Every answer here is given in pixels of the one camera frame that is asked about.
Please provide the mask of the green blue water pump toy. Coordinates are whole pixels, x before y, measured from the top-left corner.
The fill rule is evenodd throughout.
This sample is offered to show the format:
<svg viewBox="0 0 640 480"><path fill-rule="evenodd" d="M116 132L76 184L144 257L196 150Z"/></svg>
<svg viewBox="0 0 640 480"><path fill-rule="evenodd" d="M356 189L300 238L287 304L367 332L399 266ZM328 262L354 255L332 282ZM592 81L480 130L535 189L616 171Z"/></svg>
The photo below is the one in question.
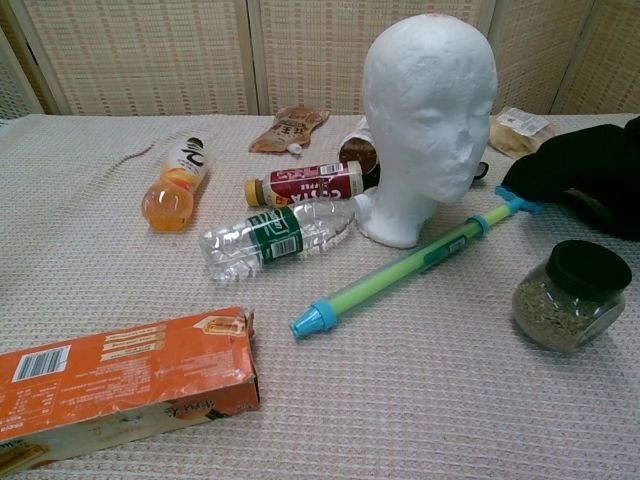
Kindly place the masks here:
<svg viewBox="0 0 640 480"><path fill-rule="evenodd" d="M332 329L347 312L404 278L424 272L464 249L472 241L485 236L502 220L519 211L538 212L542 209L541 203L521 198L503 186L496 187L495 193L504 200L497 208L469 217L436 239L312 303L307 311L291 324L293 337L300 339Z"/></svg>

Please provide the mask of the glass jar with black lid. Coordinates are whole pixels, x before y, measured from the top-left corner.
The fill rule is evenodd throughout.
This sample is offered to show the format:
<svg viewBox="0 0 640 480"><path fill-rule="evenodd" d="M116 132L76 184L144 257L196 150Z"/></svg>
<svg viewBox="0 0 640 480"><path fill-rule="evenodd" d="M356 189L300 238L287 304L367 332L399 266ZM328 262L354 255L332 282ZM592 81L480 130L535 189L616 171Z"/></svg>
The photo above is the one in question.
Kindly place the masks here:
<svg viewBox="0 0 640 480"><path fill-rule="evenodd" d="M516 287L512 311L520 329L543 347L575 352L624 311L632 280L615 252L584 240L565 240Z"/></svg>

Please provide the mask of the white woven tablecloth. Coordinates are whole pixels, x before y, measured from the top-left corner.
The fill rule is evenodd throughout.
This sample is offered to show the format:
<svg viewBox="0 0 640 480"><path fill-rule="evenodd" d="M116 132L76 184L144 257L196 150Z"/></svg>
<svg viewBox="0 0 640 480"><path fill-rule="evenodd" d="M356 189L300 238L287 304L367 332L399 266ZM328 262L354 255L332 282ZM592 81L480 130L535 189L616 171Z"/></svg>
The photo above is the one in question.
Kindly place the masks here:
<svg viewBox="0 0 640 480"><path fill-rule="evenodd" d="M395 259L351 232L329 252L213 283L200 234L249 215L243 184L333 161L334 116L300 157L258 155L266 117L0 120L0 352L230 305L255 312L261 406L12 480L640 480L640 242L566 209L521 212L433 270L303 341L317 298ZM169 147L205 142L209 171L181 231L142 199ZM633 280L619 319L579 352L541 349L511 319L527 272L566 239L615 251Z"/></svg>

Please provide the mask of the orange cardboard snack box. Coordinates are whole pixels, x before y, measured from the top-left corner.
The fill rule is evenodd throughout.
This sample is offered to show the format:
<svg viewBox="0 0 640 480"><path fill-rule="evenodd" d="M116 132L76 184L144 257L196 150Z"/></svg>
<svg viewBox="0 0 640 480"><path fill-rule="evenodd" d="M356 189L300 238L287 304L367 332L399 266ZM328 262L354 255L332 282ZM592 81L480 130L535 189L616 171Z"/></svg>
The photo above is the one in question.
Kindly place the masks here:
<svg viewBox="0 0 640 480"><path fill-rule="evenodd" d="M0 478L258 409L240 307L0 355Z"/></svg>

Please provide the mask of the brown spout pouch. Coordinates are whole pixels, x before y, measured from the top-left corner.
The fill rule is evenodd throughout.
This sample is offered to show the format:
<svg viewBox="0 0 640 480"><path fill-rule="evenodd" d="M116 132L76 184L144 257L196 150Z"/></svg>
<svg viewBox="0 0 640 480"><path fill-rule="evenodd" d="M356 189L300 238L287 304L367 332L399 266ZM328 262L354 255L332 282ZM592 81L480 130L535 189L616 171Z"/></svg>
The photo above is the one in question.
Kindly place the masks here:
<svg viewBox="0 0 640 480"><path fill-rule="evenodd" d="M281 109L271 127L252 141L250 152L280 153L292 144L304 147L310 143L312 131L330 116L326 109L294 106Z"/></svg>

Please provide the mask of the clear water bottle green label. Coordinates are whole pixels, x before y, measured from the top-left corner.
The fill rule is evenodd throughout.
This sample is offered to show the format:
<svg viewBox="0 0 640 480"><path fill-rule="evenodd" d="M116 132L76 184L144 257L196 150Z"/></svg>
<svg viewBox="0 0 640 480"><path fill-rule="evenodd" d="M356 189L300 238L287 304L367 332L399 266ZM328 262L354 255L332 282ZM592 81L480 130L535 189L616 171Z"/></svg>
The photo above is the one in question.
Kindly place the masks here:
<svg viewBox="0 0 640 480"><path fill-rule="evenodd" d="M208 230L200 247L209 275L218 282L238 282L284 257L324 252L346 236L360 210L357 199L314 199Z"/></svg>

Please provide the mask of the bread in clear wrapper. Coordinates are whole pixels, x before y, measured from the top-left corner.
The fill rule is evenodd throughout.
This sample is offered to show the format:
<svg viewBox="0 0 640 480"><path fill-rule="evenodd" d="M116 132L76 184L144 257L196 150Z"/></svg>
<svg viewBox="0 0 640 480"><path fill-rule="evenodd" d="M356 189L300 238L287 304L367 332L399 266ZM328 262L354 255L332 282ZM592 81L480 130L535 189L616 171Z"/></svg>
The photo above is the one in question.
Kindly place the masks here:
<svg viewBox="0 0 640 480"><path fill-rule="evenodd" d="M489 145L518 160L556 135L558 129L545 117L506 106L491 121Z"/></svg>

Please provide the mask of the red label coffee bottle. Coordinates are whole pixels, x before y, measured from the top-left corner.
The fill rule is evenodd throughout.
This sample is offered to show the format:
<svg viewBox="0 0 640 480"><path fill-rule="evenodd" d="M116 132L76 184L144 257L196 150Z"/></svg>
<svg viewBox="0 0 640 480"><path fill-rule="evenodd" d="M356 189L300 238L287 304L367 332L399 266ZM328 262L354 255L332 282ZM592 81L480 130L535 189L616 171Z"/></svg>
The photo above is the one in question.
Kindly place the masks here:
<svg viewBox="0 0 640 480"><path fill-rule="evenodd" d="M283 207L317 198L347 199L363 191L363 173L356 161L277 170L244 184L250 207Z"/></svg>

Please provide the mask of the black brimmed hat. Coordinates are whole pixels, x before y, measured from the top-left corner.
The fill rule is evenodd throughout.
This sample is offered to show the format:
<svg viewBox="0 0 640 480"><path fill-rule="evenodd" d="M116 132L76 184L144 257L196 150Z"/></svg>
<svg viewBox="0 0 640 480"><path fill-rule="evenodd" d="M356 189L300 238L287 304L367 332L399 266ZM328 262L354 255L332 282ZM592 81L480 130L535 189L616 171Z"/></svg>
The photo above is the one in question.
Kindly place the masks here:
<svg viewBox="0 0 640 480"><path fill-rule="evenodd" d="M501 186L530 202L558 203L584 223L640 241L640 116L555 136L517 160Z"/></svg>

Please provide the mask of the orange juice bottle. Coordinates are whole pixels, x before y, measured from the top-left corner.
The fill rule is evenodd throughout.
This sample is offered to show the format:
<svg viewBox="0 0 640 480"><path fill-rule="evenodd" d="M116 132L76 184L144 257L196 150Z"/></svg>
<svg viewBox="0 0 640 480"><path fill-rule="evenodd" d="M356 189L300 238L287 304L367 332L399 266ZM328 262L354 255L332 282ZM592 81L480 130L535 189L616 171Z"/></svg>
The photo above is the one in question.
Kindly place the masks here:
<svg viewBox="0 0 640 480"><path fill-rule="evenodd" d="M209 171L205 142L188 136L173 143L164 155L159 178L141 202L143 217L160 232L187 227L194 212L195 193Z"/></svg>

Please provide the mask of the beige woven folding screen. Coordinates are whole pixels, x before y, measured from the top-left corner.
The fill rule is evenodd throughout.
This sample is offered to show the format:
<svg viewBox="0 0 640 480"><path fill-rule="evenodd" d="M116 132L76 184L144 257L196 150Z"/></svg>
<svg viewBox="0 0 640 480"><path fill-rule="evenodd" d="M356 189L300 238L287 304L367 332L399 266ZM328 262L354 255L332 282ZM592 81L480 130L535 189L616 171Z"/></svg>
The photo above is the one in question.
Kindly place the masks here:
<svg viewBox="0 0 640 480"><path fill-rule="evenodd" d="M640 0L0 0L0 111L358 114L370 44L423 13L489 39L497 107L640 113Z"/></svg>

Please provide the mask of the white foam mannequin head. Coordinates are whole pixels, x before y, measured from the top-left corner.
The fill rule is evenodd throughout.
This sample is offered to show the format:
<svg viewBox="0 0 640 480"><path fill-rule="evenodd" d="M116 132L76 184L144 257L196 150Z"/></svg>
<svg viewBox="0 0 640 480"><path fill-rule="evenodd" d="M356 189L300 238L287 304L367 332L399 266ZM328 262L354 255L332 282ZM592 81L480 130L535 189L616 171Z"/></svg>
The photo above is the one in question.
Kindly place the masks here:
<svg viewBox="0 0 640 480"><path fill-rule="evenodd" d="M365 236L411 248L439 205L468 192L488 144L497 84L488 40L455 17L416 15L376 38L364 96L381 173L357 216Z"/></svg>

